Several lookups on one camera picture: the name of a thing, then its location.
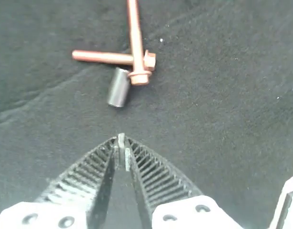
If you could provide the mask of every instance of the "black cloth surface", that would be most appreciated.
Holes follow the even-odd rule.
[[[0,212],[125,132],[243,227],[266,228],[293,176],[293,0],[141,0],[140,9],[157,68],[114,109],[115,66],[71,51],[129,52],[126,1],[0,0]],[[116,182],[105,228],[140,228],[130,178]]]

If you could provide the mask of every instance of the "bolt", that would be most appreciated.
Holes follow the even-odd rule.
[[[73,50],[72,58],[77,61],[133,65],[133,56],[123,53]],[[146,50],[144,55],[145,68],[153,71],[155,69],[155,65],[156,54],[148,52],[148,50]]]
[[[144,67],[142,33],[139,21],[138,0],[127,0],[127,13],[129,21],[129,33],[131,41],[131,53],[133,56],[133,71],[128,74],[132,85],[144,85],[149,83],[152,74]]]

